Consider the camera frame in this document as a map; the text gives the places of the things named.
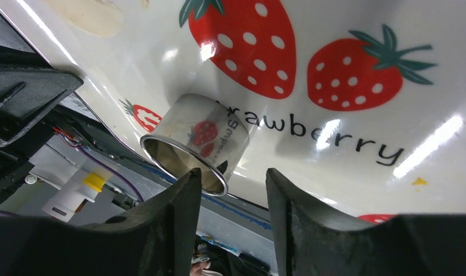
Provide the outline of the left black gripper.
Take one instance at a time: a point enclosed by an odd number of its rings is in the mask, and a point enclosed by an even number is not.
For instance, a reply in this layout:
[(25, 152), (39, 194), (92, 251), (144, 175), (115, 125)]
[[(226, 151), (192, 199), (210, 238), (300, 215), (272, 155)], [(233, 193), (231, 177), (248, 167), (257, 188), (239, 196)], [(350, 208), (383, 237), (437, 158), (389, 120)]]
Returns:
[(53, 136), (44, 117), (82, 84), (36, 53), (0, 46), (0, 204), (24, 184), (30, 158)]

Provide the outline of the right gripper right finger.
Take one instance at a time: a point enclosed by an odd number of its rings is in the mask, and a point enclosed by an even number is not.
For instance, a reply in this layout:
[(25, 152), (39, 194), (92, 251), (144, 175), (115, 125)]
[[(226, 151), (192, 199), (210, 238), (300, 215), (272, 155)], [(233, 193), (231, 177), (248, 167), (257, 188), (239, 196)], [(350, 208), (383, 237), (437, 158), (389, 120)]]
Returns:
[(279, 275), (466, 275), (466, 214), (359, 220), (266, 172)]

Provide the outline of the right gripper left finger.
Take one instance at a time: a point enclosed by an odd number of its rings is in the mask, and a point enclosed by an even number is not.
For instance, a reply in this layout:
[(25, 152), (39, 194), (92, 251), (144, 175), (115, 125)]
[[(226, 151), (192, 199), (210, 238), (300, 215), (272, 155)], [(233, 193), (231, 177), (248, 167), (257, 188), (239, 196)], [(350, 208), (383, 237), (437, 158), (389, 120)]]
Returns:
[(189, 275), (201, 191), (194, 168), (102, 224), (0, 216), (0, 275)]

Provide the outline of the white dough piece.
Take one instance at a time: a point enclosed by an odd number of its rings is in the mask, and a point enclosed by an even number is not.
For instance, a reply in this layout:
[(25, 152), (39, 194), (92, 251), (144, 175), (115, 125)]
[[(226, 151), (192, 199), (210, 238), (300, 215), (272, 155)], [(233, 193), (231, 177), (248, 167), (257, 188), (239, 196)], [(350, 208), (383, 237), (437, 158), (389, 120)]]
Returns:
[(123, 12), (112, 1), (48, 0), (45, 4), (66, 23), (94, 36), (115, 36), (124, 24)]

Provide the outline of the metal round cookie cutter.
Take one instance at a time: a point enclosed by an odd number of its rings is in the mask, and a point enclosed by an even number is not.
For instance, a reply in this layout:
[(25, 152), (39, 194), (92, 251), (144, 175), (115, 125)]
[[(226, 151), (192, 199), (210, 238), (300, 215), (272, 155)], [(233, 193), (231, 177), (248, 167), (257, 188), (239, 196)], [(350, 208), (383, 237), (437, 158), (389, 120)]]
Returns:
[(174, 179), (199, 168), (203, 193), (216, 197), (228, 193), (248, 144), (249, 132), (240, 119), (198, 94), (179, 97), (155, 130), (140, 139), (152, 163)]

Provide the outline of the strawberry pattern rectangular tray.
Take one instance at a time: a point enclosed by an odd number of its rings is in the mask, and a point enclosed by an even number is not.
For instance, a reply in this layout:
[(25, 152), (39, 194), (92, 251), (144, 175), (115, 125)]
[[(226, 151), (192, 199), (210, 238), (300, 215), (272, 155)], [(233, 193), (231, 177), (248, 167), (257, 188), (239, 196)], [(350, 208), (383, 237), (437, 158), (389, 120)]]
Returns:
[(250, 142), (229, 192), (266, 206), (274, 167), (355, 217), (466, 213), (466, 1), (112, 1), (98, 37), (45, 1), (0, 13), (141, 157), (183, 94), (223, 104)]

